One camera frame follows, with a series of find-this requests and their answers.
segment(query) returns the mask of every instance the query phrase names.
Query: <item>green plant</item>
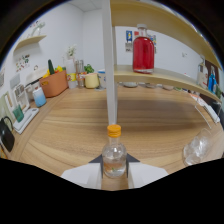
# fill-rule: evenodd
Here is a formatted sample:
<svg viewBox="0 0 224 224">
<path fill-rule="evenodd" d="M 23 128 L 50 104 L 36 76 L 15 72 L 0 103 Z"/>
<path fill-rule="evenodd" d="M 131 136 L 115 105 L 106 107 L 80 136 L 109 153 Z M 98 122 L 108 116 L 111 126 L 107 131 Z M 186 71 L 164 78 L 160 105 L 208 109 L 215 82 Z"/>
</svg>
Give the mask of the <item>green plant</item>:
<svg viewBox="0 0 224 224">
<path fill-rule="evenodd" d="M 94 69 L 92 68 L 90 64 L 87 64 L 86 66 L 84 66 L 84 69 L 87 72 L 87 74 L 94 72 Z"/>
<path fill-rule="evenodd" d="M 53 67 L 52 61 L 50 59 L 48 60 L 48 68 L 49 68 L 50 74 L 53 75 L 54 74 L 54 67 Z"/>
</svg>

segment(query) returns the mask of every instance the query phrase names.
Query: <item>glass cup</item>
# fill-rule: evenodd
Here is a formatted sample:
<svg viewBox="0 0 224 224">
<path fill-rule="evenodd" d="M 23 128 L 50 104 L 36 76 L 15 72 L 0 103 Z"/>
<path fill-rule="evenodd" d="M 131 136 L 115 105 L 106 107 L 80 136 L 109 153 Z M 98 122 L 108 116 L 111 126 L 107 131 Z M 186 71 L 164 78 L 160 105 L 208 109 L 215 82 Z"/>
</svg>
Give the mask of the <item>glass cup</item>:
<svg viewBox="0 0 224 224">
<path fill-rule="evenodd" d="M 212 135 L 207 129 L 203 128 L 193 140 L 184 147 L 184 163 L 187 166 L 200 163 L 211 147 Z"/>
<path fill-rule="evenodd" d="M 22 119 L 24 118 L 24 114 L 21 110 L 20 105 L 15 107 L 15 109 L 13 110 L 13 114 L 15 115 L 15 118 L 18 122 L 22 121 Z"/>
<path fill-rule="evenodd" d="M 78 81 L 78 87 L 80 89 L 84 88 L 84 86 L 85 86 L 85 79 L 84 78 L 78 78 L 77 81 Z"/>
</svg>

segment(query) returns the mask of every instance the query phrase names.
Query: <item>basket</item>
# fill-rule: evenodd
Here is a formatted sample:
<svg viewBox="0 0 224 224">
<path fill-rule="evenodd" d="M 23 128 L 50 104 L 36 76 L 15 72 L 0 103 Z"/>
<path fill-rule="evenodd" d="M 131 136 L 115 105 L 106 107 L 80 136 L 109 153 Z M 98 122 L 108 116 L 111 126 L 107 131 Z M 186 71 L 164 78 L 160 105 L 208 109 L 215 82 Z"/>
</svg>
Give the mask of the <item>basket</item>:
<svg viewBox="0 0 224 224">
<path fill-rule="evenodd" d="M 39 82 L 45 97 L 58 96 L 68 88 L 66 70 L 55 73 L 46 78 L 41 78 Z"/>
</svg>

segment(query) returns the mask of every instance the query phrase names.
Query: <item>red bottle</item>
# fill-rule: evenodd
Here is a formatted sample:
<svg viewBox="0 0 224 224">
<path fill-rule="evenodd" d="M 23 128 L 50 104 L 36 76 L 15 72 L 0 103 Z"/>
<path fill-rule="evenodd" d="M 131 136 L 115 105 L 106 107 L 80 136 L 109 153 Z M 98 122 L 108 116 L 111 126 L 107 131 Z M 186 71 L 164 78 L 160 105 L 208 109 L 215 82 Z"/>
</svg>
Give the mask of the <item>red bottle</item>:
<svg viewBox="0 0 224 224">
<path fill-rule="evenodd" d="M 133 42 L 133 71 L 152 73 L 154 70 L 154 44 L 147 37 L 147 26 L 138 24 L 139 36 Z"/>
</svg>

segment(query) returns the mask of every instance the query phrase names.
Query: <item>bottle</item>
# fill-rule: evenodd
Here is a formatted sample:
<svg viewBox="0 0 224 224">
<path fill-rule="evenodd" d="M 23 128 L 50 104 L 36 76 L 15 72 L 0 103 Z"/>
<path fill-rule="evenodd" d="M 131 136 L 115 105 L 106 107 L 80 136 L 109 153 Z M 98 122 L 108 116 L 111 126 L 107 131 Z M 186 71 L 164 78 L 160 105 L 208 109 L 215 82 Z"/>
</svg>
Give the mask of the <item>bottle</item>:
<svg viewBox="0 0 224 224">
<path fill-rule="evenodd" d="M 138 24 L 139 36 L 133 42 L 133 71 L 152 73 L 154 70 L 154 44 L 147 37 L 147 26 Z"/>
<path fill-rule="evenodd" d="M 76 83 L 75 64 L 73 59 L 69 59 L 66 61 L 66 76 L 67 76 L 69 89 L 75 88 L 77 83 Z"/>
<path fill-rule="evenodd" d="M 205 66 L 205 57 L 200 55 L 202 62 L 198 65 L 197 85 L 204 89 L 208 88 L 208 69 Z"/>
<path fill-rule="evenodd" d="M 216 82 L 216 79 L 214 78 L 214 84 L 213 84 L 213 89 L 212 89 L 212 92 L 214 94 L 216 93 L 216 86 L 217 86 L 217 82 Z"/>
<path fill-rule="evenodd" d="M 107 127 L 109 142 L 102 150 L 103 170 L 111 178 L 122 176 L 126 169 L 127 152 L 120 142 L 121 126 L 112 124 Z"/>
<path fill-rule="evenodd" d="M 208 90 L 211 92 L 213 91 L 214 78 L 215 78 L 215 69 L 213 66 L 211 66 L 211 75 L 208 80 Z"/>
</svg>

